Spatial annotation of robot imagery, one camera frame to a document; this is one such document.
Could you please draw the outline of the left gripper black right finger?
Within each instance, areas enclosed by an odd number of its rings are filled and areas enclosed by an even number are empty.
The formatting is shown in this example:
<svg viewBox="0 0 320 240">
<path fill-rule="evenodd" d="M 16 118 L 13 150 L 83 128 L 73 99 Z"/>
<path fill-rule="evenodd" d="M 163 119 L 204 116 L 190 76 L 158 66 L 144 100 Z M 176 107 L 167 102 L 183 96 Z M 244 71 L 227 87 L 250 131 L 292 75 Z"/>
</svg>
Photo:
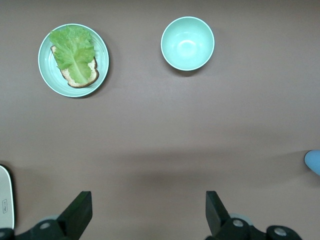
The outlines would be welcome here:
<svg viewBox="0 0 320 240">
<path fill-rule="evenodd" d="M 297 232 L 289 227 L 271 225 L 262 232 L 249 221 L 231 216 L 216 191 L 207 191 L 205 217 L 211 232 L 208 240 L 300 240 Z"/>
</svg>

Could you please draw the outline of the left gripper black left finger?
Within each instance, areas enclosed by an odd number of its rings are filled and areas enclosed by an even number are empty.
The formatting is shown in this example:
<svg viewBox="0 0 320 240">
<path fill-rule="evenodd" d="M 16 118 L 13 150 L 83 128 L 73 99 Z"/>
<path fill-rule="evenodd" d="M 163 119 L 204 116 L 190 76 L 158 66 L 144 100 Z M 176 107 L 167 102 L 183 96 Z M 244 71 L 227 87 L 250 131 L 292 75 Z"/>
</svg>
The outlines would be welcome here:
<svg viewBox="0 0 320 240">
<path fill-rule="evenodd" d="M 11 228 L 2 228 L 0 238 L 2 240 L 78 240 L 92 216 L 92 193 L 82 191 L 57 219 L 43 220 L 18 235 Z"/>
</svg>

